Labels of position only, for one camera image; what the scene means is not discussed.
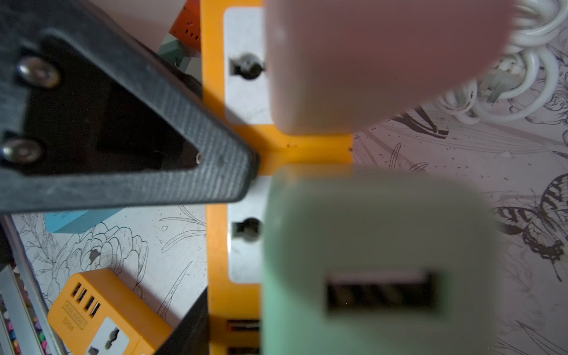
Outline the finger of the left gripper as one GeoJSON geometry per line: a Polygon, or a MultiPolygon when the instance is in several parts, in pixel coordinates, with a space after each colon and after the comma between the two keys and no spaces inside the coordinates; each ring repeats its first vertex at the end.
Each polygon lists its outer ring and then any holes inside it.
{"type": "Polygon", "coordinates": [[[260,156],[89,1],[1,3],[1,212],[240,201],[260,156]]]}

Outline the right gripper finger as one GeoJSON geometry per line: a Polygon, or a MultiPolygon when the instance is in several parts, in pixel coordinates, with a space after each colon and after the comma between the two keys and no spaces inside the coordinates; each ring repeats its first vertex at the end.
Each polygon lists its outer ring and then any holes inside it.
{"type": "Polygon", "coordinates": [[[155,355],[209,354],[208,288],[205,288],[191,309],[155,355]]]}

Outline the yellow power strip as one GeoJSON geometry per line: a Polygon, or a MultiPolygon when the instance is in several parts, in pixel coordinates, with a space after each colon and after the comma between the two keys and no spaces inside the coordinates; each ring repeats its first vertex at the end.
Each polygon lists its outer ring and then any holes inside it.
{"type": "Polygon", "coordinates": [[[260,351],[261,219],[272,176],[286,164],[350,163],[349,135],[297,137],[270,116],[264,11],[261,1],[201,2],[204,101],[260,153],[260,170],[246,197],[206,208],[209,346],[211,354],[260,351]],[[248,226],[236,237],[236,226],[248,226]]]}
{"type": "Polygon", "coordinates": [[[48,322],[72,354],[154,354],[173,332],[110,269],[74,274],[48,322]]]}

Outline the blue power strip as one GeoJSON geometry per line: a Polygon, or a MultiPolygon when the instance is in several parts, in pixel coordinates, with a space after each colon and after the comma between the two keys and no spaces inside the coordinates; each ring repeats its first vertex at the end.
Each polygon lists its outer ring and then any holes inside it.
{"type": "Polygon", "coordinates": [[[46,230],[50,233],[81,234],[119,213],[121,209],[89,209],[46,212],[46,230]]]}

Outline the orange cube socket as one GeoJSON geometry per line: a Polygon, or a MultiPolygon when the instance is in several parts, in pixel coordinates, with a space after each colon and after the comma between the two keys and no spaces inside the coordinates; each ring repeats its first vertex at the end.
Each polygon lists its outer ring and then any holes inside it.
{"type": "Polygon", "coordinates": [[[201,1],[187,0],[169,34],[186,47],[201,52],[201,1]]]}

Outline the green charger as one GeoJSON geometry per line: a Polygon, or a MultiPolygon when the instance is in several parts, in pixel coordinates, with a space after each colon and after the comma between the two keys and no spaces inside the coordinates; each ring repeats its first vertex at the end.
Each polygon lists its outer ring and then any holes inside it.
{"type": "Polygon", "coordinates": [[[167,35],[158,49],[158,55],[178,69],[187,64],[195,54],[196,51],[194,49],[186,46],[183,42],[171,35],[167,35]]]}
{"type": "Polygon", "coordinates": [[[263,226],[262,354],[490,354],[496,224],[428,175],[289,165],[263,226]]]}

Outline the pink charger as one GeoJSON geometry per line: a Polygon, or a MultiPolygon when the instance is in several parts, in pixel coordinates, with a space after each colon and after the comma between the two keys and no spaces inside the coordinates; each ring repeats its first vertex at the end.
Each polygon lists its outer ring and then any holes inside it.
{"type": "Polygon", "coordinates": [[[514,1],[267,1],[272,118],[354,133],[435,99],[501,56],[514,1]]]}

